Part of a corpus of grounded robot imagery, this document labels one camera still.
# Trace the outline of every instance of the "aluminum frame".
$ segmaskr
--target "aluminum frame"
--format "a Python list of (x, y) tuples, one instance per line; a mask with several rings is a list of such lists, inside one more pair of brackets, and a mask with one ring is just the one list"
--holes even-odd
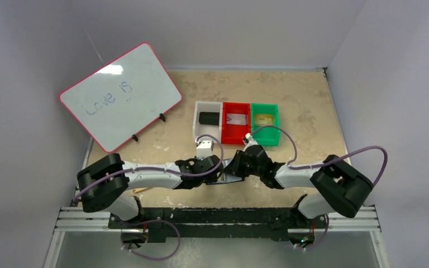
[[(89, 154), (93, 147), (93, 138), (90, 137), (88, 147), (83, 159), (82, 169), (88, 165)], [(78, 184), (75, 193), (79, 192)], [(67, 232), (122, 232), (122, 229), (109, 229), (109, 212), (83, 212), (81, 207), (62, 207), (55, 224), (44, 268), (55, 268), (60, 256), (61, 245)], [(369, 232), (373, 243), (374, 253), (379, 268), (390, 268), (388, 254), (375, 207), (362, 207), (353, 219), (346, 218), (338, 213), (330, 213), (329, 232)], [(307, 229), (288, 229), (289, 233), (308, 232)], [(124, 229), (124, 232), (142, 233), (141, 229)]]

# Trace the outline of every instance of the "white wall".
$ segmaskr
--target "white wall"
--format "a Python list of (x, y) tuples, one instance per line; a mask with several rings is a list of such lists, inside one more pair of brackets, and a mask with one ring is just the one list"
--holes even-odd
[(41, 267), (88, 136), (58, 93), (95, 70), (68, 1), (0, 0), (0, 267)]
[(328, 66), (365, 0), (75, 0), (104, 61), (152, 44), (167, 67)]
[[(373, 201), (393, 267), (429, 267), (429, 0), (367, 0), (328, 78), (349, 150), (389, 151)], [(373, 177), (380, 154), (352, 163)]]

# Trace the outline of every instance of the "yellow card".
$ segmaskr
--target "yellow card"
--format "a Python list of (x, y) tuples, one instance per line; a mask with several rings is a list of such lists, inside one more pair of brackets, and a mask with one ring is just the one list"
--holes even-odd
[(254, 115), (254, 125), (266, 126), (274, 124), (274, 116), (272, 114), (257, 113)]

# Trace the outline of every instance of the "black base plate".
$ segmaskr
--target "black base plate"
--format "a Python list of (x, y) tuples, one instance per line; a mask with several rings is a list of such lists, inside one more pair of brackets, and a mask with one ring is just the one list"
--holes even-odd
[[(110, 229), (134, 229), (131, 224), (163, 219), (177, 227), (182, 237), (202, 238), (270, 238), (289, 241), (287, 229), (309, 229), (311, 220), (293, 220), (291, 208), (144, 208), (144, 216), (123, 222), (117, 217), (109, 220)], [(316, 228), (324, 228), (320, 217), (313, 219)], [(148, 242), (165, 242), (167, 237), (177, 237), (167, 224), (149, 224)]]

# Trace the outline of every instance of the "black object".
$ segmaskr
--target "black object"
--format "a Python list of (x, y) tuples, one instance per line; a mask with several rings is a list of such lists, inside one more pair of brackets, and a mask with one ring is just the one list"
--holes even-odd
[(328, 67), (323, 67), (323, 75), (325, 76), (326, 80), (328, 80), (328, 73), (326, 72), (328, 70)]
[[(109, 154), (78, 172), (78, 187), (84, 189), (98, 179), (122, 170), (124, 162), (119, 154)], [(129, 178), (124, 174), (115, 176), (90, 188), (81, 197), (83, 211), (96, 212), (109, 207), (128, 187)]]
[[(203, 160), (188, 159), (178, 160), (175, 162), (179, 166), (180, 171), (188, 174), (200, 174), (211, 170), (219, 162), (216, 155), (212, 155)], [(91, 183), (101, 179), (107, 174), (112, 174), (122, 170), (124, 161), (121, 160), (119, 154), (109, 154), (89, 167), (78, 172), (78, 187), (84, 189)], [(203, 183), (216, 182), (223, 171), (223, 165), (220, 165), (216, 170), (199, 177), (181, 176), (182, 182), (175, 189), (192, 189), (202, 185)], [(106, 180), (90, 188), (82, 195), (83, 211), (96, 212), (109, 207), (127, 188), (129, 178), (120, 174), (112, 180)], [(139, 205), (139, 211), (142, 211), (140, 201), (136, 199)]]
[(305, 226), (310, 223), (310, 219), (305, 217), (299, 210), (298, 206), (300, 205), (300, 202), (307, 196), (307, 194), (302, 195), (293, 205), (290, 212), (292, 213), (291, 220), (293, 221), (293, 224), (298, 226)]
[[(324, 162), (336, 158), (337, 155), (329, 155)], [(348, 218), (356, 216), (374, 187), (366, 176), (344, 160), (320, 168), (310, 181), (336, 212)]]
[[(133, 229), (131, 224), (151, 219), (164, 219), (179, 230), (182, 237), (204, 238), (270, 238), (289, 241), (288, 229), (310, 229), (312, 221), (317, 228), (325, 222), (317, 217), (305, 224), (296, 224), (291, 208), (144, 208), (145, 217), (123, 222), (110, 217), (108, 228)], [(149, 224), (147, 242), (165, 242), (167, 237), (177, 237), (167, 224)]]
[(198, 122), (202, 125), (219, 126), (220, 113), (216, 112), (200, 112)]
[(139, 233), (122, 233), (122, 242), (128, 244), (129, 249), (132, 249), (132, 245), (135, 245), (136, 248), (140, 248), (139, 244), (143, 244), (146, 241), (146, 238), (143, 234)]
[(307, 234), (305, 236), (305, 233), (290, 233), (290, 242), (292, 244), (297, 244), (299, 247), (307, 247), (308, 245), (313, 244), (315, 241), (315, 235), (314, 234)]
[[(203, 160), (195, 158), (188, 160), (178, 160), (175, 164), (180, 168), (180, 171), (188, 174), (200, 174), (211, 170), (220, 161), (216, 155), (209, 156)], [(182, 176), (182, 182), (174, 189), (192, 189), (202, 185), (203, 183), (214, 183), (218, 180), (223, 171), (223, 165), (220, 165), (216, 170), (205, 176), (188, 177)]]
[(252, 145), (245, 151), (236, 151), (230, 164), (225, 167), (225, 173), (241, 178), (255, 175), (271, 189), (284, 189), (275, 179), (277, 170), (284, 164), (272, 162), (262, 146)]
[[(229, 164), (231, 164), (232, 159), (226, 159), (223, 160), (223, 167), (226, 166), (228, 167)], [(214, 183), (206, 183), (206, 185), (217, 185), (217, 184), (227, 184), (227, 183), (238, 183), (240, 181), (245, 181), (245, 178), (241, 178), (241, 177), (236, 177), (234, 175), (228, 174), (224, 172), (224, 168), (223, 168), (223, 172), (220, 173), (219, 178), (217, 181), (215, 181)]]

